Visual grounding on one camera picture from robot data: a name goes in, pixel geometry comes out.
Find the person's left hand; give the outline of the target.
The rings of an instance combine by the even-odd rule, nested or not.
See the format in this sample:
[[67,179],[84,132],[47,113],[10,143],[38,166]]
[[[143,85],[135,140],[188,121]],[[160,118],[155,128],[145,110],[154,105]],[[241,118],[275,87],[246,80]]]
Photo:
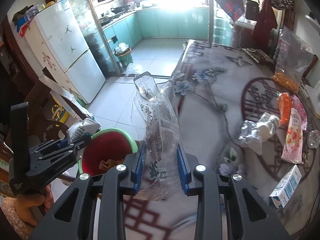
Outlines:
[[15,209],[18,217],[29,226],[37,226],[38,222],[31,213],[30,208],[33,206],[44,205],[47,212],[54,204],[54,198],[51,191],[51,185],[47,185],[44,194],[19,194],[16,198]]

